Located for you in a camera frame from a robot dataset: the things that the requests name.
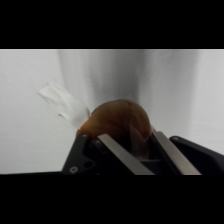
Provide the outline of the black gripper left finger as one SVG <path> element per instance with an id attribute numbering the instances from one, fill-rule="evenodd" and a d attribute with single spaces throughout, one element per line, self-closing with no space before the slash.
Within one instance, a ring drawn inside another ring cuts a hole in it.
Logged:
<path id="1" fill-rule="evenodd" d="M 63 165 L 64 175 L 153 175 L 146 166 L 107 134 L 91 141 L 78 135 Z"/>

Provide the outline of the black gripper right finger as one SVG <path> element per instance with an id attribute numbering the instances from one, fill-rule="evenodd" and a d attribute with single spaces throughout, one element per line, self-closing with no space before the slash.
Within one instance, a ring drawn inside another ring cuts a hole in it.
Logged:
<path id="1" fill-rule="evenodd" d="M 224 155 L 179 136 L 167 138 L 157 131 L 153 146 L 175 175 L 224 175 Z"/>

